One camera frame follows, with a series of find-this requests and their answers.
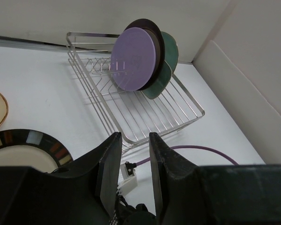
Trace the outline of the teal rectangular ceramic plate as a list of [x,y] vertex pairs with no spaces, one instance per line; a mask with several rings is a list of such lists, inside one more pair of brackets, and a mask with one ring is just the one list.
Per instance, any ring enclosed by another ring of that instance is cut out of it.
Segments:
[[172,77],[172,69],[165,61],[157,80],[141,92],[149,99],[155,99],[164,91]]

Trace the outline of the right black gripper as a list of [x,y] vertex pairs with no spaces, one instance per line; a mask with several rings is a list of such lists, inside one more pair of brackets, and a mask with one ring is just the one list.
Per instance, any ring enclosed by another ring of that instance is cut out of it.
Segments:
[[171,149],[157,133],[149,134],[156,216],[145,204],[133,207],[122,195],[116,195],[121,151],[122,135],[115,132],[90,152],[51,173],[60,192],[49,205],[48,215],[111,217],[114,211],[110,225],[155,225],[156,216],[201,217],[198,167]]

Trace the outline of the brown rimmed cream plate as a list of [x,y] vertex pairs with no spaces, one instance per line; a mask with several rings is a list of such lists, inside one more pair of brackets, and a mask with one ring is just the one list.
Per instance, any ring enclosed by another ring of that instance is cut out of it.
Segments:
[[165,60],[165,43],[161,34],[161,31],[159,27],[151,20],[146,18],[137,19],[133,22],[131,22],[125,30],[129,28],[141,28],[145,30],[149,36],[151,37],[154,47],[155,47],[155,53],[156,53],[156,60],[155,60],[155,68],[151,75],[151,78],[149,81],[140,89],[138,90],[145,90],[152,86],[154,82],[157,81],[157,78],[159,77],[159,74],[162,70],[162,67],[164,65]]

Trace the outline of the purple plastic plate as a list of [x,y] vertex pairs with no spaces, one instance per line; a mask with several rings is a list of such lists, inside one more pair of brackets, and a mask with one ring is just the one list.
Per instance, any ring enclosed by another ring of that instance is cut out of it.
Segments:
[[112,78],[121,89],[136,91],[151,78],[155,60],[155,47],[149,34],[141,28],[129,28],[117,38],[112,49]]

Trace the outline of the black mosaic rimmed plate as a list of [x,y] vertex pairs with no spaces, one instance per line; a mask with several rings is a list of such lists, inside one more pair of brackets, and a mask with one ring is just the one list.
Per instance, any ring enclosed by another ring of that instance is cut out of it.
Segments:
[[0,166],[30,166],[52,173],[71,162],[68,149],[46,133],[29,129],[0,131]]

